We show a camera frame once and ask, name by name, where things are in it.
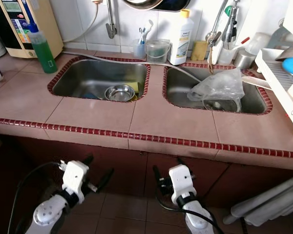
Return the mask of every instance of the stainless steel sink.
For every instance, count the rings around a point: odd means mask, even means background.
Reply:
[[[209,76],[208,69],[184,67],[184,70],[193,74],[199,80],[204,80]],[[219,73],[222,70],[215,70],[214,73]],[[167,71],[167,93],[166,99],[179,107],[206,109],[201,101],[190,101],[187,98],[187,92],[198,84],[197,81],[185,75],[184,73],[175,69],[168,69]],[[265,112],[267,106],[260,95],[257,87],[243,83],[245,96],[241,99],[241,112],[249,114],[261,114]],[[233,101],[219,101],[222,105],[231,107],[236,105]]]
[[[105,99],[105,91],[116,84],[137,82],[139,94],[143,95],[147,67],[140,64],[119,64],[92,59],[73,63],[53,87],[58,96]]]

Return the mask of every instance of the plastic bag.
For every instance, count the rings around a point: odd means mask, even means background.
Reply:
[[[238,100],[244,96],[239,68],[211,75],[195,85],[187,97],[191,101]]]

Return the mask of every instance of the red tile trim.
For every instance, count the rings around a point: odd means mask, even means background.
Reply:
[[[139,59],[128,59],[128,58],[108,58],[108,57],[101,57],[103,59],[108,59],[108,60],[113,60],[113,61],[122,61],[122,62],[144,62]],[[59,81],[59,79],[63,76],[63,74],[67,71],[67,69],[75,62],[83,60],[83,59],[92,59],[92,58],[87,58],[83,56],[78,56],[75,58],[72,58],[70,61],[67,62],[67,64],[55,75],[55,77],[48,83],[47,88],[48,91],[52,94],[55,95],[53,92],[53,87],[54,85]],[[150,78],[150,73],[151,73],[151,66],[150,65],[145,65],[146,66],[146,81],[145,81],[145,87],[143,90],[143,94],[141,97],[139,97],[137,100],[140,100],[147,94],[148,90],[148,83],[149,83],[149,78]]]
[[[293,152],[290,152],[290,151],[262,149],[262,148],[255,148],[255,147],[241,146],[241,145],[228,145],[228,144],[208,142],[208,141],[171,138],[166,136],[152,136],[152,135],[144,135],[144,134],[125,133],[125,132],[117,132],[117,131],[104,130],[104,129],[82,128],[82,127],[76,127],[76,126],[64,126],[64,125],[58,125],[58,124],[37,123],[37,122],[4,119],[4,118],[0,118],[0,124],[31,127],[31,128],[43,128],[43,129],[51,129],[51,130],[57,130],[57,131],[76,132],[81,134],[94,134],[94,135],[101,135],[101,136],[108,136],[108,137],[130,138],[135,140],[147,140],[147,141],[161,142],[166,144],[186,145],[191,147],[226,150],[226,151],[250,153],[250,154],[256,154],[256,155],[293,158]]]
[[[197,68],[208,68],[207,64],[197,64],[197,63],[183,63],[180,65],[180,67],[197,67]],[[214,70],[220,69],[220,70],[229,70],[229,69],[234,69],[235,67],[233,66],[223,66],[223,65],[215,65],[214,66]],[[163,78],[163,89],[162,89],[162,95],[163,97],[166,99],[166,101],[168,101],[171,105],[174,105],[173,103],[171,103],[168,98],[167,98],[167,71],[168,71],[169,67],[165,67],[164,68],[164,78]],[[252,77],[256,77],[256,74],[253,73],[250,70],[243,70],[242,71],[243,74],[247,75],[247,76],[252,76]],[[272,101],[270,100],[268,94],[266,93],[264,88],[261,87],[257,87],[258,91],[260,93],[260,95],[262,96],[265,104],[266,104],[266,110],[263,113],[260,114],[250,114],[250,113],[236,113],[235,114],[239,114],[239,115],[256,115],[256,116],[262,116],[262,115],[266,115],[268,113],[270,113],[272,111],[273,108],[273,104]]]

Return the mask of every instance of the white pipe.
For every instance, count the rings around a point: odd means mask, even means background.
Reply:
[[[95,56],[86,55],[86,54],[82,54],[82,53],[69,52],[69,51],[63,51],[62,53],[63,54],[68,54],[68,55],[84,56],[84,57],[88,57],[88,58],[96,59],[96,60],[100,60],[100,61],[105,61],[105,62],[113,62],[113,63],[121,63],[121,64],[159,65],[159,66],[164,66],[164,67],[170,67],[170,68],[176,69],[176,70],[186,74],[187,76],[191,77],[192,79],[196,80],[199,83],[201,82],[198,78],[196,78],[195,76],[191,75],[189,72],[186,72],[185,70],[182,70],[181,68],[176,67],[176,66],[171,65],[171,64],[168,64],[168,63],[122,62],[122,61],[108,60],[108,59],[104,59],[104,58],[100,58],[100,57],[95,57]]]
[[[73,41],[73,40],[76,40],[77,38],[80,38],[82,35],[84,35],[86,32],[88,32],[88,30],[91,28],[91,26],[93,25],[94,21],[96,20],[97,18],[97,15],[98,15],[98,11],[99,11],[99,7],[98,7],[98,4],[95,4],[96,5],[96,13],[95,15],[93,16],[90,24],[88,25],[87,29],[84,30],[80,35],[78,35],[77,37],[74,37],[74,38],[71,38],[71,39],[67,39],[67,40],[63,40],[63,42],[70,42],[70,41]]]

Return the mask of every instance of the green dish soap bottle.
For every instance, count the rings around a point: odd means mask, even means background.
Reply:
[[[45,73],[56,72],[58,68],[55,64],[48,41],[45,38],[43,32],[38,30],[38,27],[35,23],[30,23],[28,28],[30,30],[30,32],[28,32],[28,36],[35,50],[37,58],[43,68],[43,71]]]

